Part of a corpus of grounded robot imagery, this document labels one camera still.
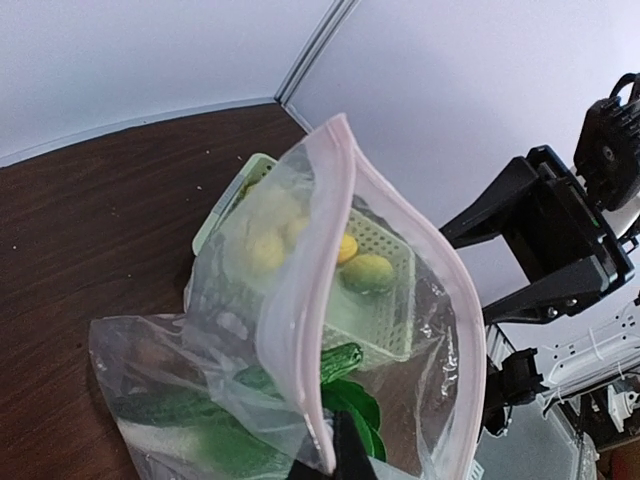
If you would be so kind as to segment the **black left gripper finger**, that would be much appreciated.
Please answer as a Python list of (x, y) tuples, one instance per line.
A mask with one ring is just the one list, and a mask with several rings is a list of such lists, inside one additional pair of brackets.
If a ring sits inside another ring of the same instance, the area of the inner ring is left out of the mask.
[(356, 424), (347, 411), (334, 414), (333, 446), (336, 453), (336, 468), (324, 473), (296, 460), (286, 477), (287, 480), (377, 480), (378, 477), (366, 455)]

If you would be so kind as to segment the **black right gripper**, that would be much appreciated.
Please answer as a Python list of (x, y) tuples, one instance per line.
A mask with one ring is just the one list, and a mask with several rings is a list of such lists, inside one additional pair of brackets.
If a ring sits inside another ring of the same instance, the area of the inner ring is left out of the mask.
[(508, 219), (509, 248), (530, 285), (484, 307), (486, 325), (548, 324), (631, 280), (629, 255), (548, 145), (513, 158), (440, 232), (464, 248), (500, 236)]

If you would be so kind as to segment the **dark green toy cucumber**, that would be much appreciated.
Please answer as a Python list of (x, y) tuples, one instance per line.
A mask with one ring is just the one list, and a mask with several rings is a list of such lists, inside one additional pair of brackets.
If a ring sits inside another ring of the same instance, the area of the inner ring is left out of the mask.
[(364, 359), (362, 347), (348, 342), (325, 349), (320, 354), (320, 384), (328, 385), (356, 370)]

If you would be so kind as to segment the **toy bok choy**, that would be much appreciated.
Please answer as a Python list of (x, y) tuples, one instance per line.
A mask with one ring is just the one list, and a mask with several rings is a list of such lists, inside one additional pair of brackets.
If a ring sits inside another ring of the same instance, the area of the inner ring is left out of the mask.
[(127, 386), (107, 404), (130, 446), (190, 479), (284, 479), (295, 462), (325, 470), (304, 414), (258, 364)]

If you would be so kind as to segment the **green yellow toy lime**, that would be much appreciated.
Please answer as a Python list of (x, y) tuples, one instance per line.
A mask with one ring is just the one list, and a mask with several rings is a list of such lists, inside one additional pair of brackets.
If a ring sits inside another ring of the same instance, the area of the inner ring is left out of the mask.
[(380, 292), (391, 287), (395, 271), (390, 261), (376, 254), (361, 254), (344, 264), (340, 277), (356, 293)]

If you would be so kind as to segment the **orange toy mango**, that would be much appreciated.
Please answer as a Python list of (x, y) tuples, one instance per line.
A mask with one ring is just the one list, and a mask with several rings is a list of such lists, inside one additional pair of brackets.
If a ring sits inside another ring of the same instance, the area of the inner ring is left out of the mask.
[(357, 255), (358, 249), (357, 240), (349, 234), (344, 234), (339, 247), (337, 263), (342, 265), (351, 260)]

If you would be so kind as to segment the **clear zip top bag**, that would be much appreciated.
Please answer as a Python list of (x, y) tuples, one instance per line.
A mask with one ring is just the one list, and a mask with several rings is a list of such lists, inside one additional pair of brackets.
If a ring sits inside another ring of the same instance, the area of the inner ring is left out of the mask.
[[(357, 206), (414, 252), (411, 356), (371, 370), (362, 362), (321, 385), (339, 247)], [(287, 256), (278, 270), (255, 274), (244, 243), (270, 229), (282, 236)], [(476, 289), (451, 244), (366, 158), (342, 114), (231, 202), (194, 258), (180, 313), (94, 320), (89, 353), (106, 403), (127, 386), (260, 365), (304, 414), (324, 473), (337, 464), (338, 411), (354, 418), (378, 479), (465, 479), (472, 470), (486, 380)], [(190, 479), (124, 442), (137, 478)]]

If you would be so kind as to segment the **yellow toy lemon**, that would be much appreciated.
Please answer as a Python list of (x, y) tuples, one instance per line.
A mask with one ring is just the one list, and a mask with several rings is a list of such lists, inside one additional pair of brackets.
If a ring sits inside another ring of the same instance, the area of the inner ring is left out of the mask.
[(251, 233), (244, 243), (244, 251), (245, 264), (255, 274), (278, 270), (287, 256), (284, 240), (274, 229)]

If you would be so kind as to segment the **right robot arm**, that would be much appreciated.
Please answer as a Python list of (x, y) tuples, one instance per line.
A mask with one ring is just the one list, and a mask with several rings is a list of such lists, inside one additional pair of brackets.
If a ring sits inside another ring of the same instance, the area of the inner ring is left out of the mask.
[(586, 112), (568, 168), (548, 145), (513, 158), (440, 231), (456, 249), (505, 239), (529, 283), (483, 307), (487, 326), (575, 316), (629, 282), (639, 210), (639, 76)]

